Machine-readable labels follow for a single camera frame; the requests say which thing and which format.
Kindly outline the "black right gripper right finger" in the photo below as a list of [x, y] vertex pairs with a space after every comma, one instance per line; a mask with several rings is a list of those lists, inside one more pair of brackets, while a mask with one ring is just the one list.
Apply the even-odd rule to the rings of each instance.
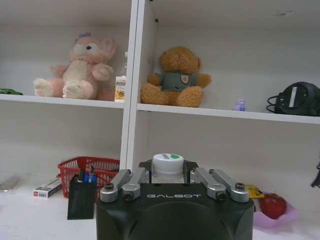
[[244, 183], [237, 182], [220, 169], [207, 171], [193, 161], [183, 161], [183, 180], [186, 184], [202, 184], [207, 196], [216, 201], [230, 197], [237, 203], [247, 203], [250, 199]]

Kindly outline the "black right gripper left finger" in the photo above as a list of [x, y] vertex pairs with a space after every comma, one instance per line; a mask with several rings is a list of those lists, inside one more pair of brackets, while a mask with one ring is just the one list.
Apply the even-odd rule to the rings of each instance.
[[140, 162], [138, 168], [132, 173], [130, 169], [121, 169], [110, 183], [100, 189], [102, 202], [114, 202], [122, 191], [125, 201], [132, 201], [141, 196], [141, 185], [152, 183], [152, 161]]

